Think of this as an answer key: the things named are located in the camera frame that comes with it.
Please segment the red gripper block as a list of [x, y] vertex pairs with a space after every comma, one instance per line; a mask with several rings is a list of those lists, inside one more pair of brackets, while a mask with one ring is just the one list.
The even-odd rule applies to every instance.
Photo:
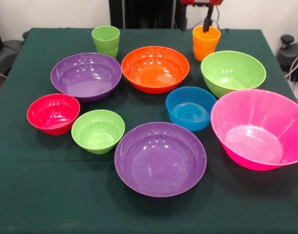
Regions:
[[187, 5], [199, 5], [199, 6], [208, 5], [208, 12], [203, 25], [203, 32], [208, 32], [213, 22], [212, 20], [213, 7], [214, 5], [221, 5], [223, 0], [180, 0], [180, 2], [182, 4], [180, 30], [182, 32], [185, 32], [187, 28], [187, 17], [186, 17]]

